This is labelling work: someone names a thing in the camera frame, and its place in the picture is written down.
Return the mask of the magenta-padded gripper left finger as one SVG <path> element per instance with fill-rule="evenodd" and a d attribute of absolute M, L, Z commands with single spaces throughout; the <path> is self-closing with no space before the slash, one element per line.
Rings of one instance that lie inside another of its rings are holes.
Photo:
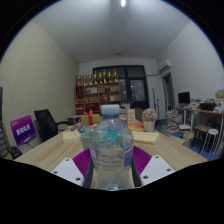
<path fill-rule="evenodd" d="M 63 159 L 51 173 L 78 186 L 89 188 L 93 178 L 90 149 L 85 149 L 74 158 Z"/>

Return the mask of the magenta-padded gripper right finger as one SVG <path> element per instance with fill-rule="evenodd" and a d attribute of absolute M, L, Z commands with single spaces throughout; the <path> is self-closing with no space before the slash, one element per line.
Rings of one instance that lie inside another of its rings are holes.
<path fill-rule="evenodd" d="M 136 188 L 157 181 L 175 170 L 159 155 L 151 156 L 135 146 L 133 148 L 132 177 Z"/>

